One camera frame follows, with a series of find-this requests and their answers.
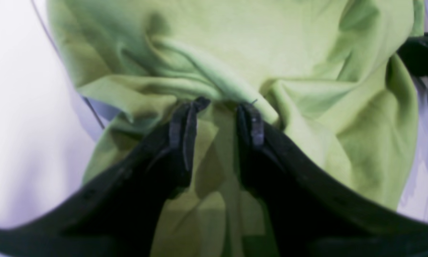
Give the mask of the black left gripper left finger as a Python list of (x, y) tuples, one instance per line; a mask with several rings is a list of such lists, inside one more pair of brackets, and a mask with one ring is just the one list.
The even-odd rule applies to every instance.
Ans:
[(182, 104), (119, 163), (49, 213), (0, 229), (12, 257), (148, 257), (165, 201), (190, 186), (197, 114), (210, 101)]

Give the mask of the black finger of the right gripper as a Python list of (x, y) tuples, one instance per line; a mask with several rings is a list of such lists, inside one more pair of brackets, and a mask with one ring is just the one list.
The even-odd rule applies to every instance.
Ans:
[(409, 37), (398, 49), (398, 55), (413, 76), (428, 77), (428, 33)]

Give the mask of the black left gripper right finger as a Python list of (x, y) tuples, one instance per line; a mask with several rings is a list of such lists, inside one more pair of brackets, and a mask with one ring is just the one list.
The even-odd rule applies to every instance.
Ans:
[(428, 257), (428, 223), (355, 193), (249, 103), (236, 109), (240, 177), (266, 205), (283, 257)]

